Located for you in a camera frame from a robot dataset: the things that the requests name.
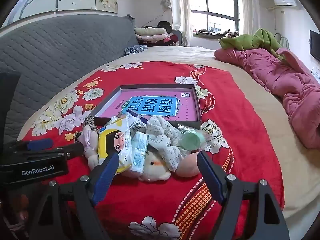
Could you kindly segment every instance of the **green blanket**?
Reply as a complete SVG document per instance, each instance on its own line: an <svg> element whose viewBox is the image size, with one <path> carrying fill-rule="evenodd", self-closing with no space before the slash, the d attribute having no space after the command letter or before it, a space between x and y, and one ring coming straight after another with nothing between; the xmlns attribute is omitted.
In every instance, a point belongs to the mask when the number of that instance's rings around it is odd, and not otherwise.
<svg viewBox="0 0 320 240"><path fill-rule="evenodd" d="M264 29L258 29L254 35L243 34L234 38L221 38L219 43L223 49L248 50L264 48L279 60L283 59L280 55L276 54L281 45L271 32Z"/></svg>

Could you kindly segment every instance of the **television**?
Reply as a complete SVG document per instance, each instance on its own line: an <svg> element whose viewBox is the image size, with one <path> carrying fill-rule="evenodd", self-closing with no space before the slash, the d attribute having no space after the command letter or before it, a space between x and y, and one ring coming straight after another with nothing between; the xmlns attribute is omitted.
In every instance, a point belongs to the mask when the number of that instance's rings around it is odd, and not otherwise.
<svg viewBox="0 0 320 240"><path fill-rule="evenodd" d="M310 54L320 61L320 34L310 30Z"/></svg>

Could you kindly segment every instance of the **air conditioner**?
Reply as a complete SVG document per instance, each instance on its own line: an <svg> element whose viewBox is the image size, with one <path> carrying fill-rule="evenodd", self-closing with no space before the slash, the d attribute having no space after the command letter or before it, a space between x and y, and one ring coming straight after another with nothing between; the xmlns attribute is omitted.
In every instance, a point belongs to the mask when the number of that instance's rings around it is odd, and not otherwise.
<svg viewBox="0 0 320 240"><path fill-rule="evenodd" d="M273 0L277 6L293 6L296 7L297 3L295 0Z"/></svg>

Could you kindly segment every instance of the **green cup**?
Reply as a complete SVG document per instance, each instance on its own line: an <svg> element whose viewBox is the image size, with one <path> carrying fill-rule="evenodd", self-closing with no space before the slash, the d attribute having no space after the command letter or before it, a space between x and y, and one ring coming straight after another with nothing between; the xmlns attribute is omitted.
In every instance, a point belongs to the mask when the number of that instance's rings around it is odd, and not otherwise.
<svg viewBox="0 0 320 240"><path fill-rule="evenodd" d="M186 132L182 135L180 145L188 151L195 151L201 147L205 142L202 133L199 132Z"/></svg>

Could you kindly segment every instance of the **blue gripper pad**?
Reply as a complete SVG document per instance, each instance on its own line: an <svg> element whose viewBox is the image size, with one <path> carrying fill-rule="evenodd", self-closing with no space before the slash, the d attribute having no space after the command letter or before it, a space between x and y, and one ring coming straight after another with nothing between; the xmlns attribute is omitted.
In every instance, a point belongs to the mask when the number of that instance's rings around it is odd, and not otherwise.
<svg viewBox="0 0 320 240"><path fill-rule="evenodd" d="M209 159L206 158L205 152L199 152L197 155L197 166L207 184L210 191L212 199L216 200L220 205L225 201L225 196L223 194L223 185L220 179L217 177L216 173L213 171L212 166L221 169L220 166L210 163Z"/></svg>
<svg viewBox="0 0 320 240"><path fill-rule="evenodd" d="M53 146L52 139L41 139L36 141L30 141L27 144L27 149L29 151L40 151L49 149Z"/></svg>
<svg viewBox="0 0 320 240"><path fill-rule="evenodd" d="M118 154L113 154L93 187L94 191L91 201L94 205L97 205L99 201L104 200L118 167L119 156Z"/></svg>

